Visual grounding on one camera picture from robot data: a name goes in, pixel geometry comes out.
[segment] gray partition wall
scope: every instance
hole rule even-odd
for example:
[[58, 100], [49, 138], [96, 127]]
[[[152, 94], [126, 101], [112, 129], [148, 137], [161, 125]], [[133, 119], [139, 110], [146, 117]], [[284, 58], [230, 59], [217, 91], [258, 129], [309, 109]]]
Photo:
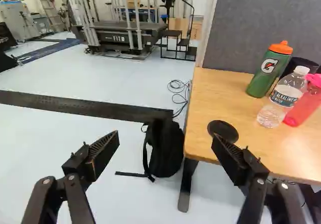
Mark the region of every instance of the gray partition wall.
[[321, 0], [218, 0], [203, 67], [254, 73], [282, 40], [321, 63]]

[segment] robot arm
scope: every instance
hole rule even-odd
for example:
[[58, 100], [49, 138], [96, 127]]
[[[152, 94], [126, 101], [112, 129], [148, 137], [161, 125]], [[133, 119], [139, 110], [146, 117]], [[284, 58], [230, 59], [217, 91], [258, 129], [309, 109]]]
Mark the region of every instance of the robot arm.
[[119, 146], [114, 131], [84, 145], [62, 165], [65, 176], [40, 179], [32, 191], [22, 224], [56, 224], [63, 201], [68, 202], [72, 223], [95, 224], [86, 190], [103, 172]]
[[249, 150], [240, 149], [236, 129], [223, 121], [209, 123], [212, 150], [234, 185], [246, 196], [237, 224], [259, 224], [264, 205], [270, 210], [273, 224], [306, 223], [292, 185], [269, 183], [269, 170]]

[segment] pink bottle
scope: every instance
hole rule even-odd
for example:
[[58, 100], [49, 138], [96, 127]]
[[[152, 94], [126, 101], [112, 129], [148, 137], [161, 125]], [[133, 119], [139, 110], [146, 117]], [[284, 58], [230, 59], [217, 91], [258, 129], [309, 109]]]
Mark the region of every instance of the pink bottle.
[[289, 126], [301, 125], [321, 104], [321, 74], [306, 75], [307, 92], [297, 101], [283, 122]]

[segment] green gatorade bottle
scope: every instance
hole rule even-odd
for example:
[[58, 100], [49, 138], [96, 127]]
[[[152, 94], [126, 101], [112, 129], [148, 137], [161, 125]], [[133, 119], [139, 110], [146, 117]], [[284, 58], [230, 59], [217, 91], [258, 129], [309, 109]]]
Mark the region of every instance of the green gatorade bottle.
[[275, 79], [281, 75], [289, 62], [293, 48], [287, 41], [272, 44], [265, 53], [260, 67], [257, 69], [246, 93], [250, 96], [261, 98], [270, 90]]

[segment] gatorade logo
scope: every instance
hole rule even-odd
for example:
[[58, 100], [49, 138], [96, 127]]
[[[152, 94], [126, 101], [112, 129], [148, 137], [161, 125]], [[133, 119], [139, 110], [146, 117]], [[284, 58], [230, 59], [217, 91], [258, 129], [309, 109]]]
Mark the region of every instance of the gatorade logo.
[[262, 72], [271, 73], [275, 69], [278, 61], [279, 60], [275, 60], [271, 58], [266, 59], [261, 65]]

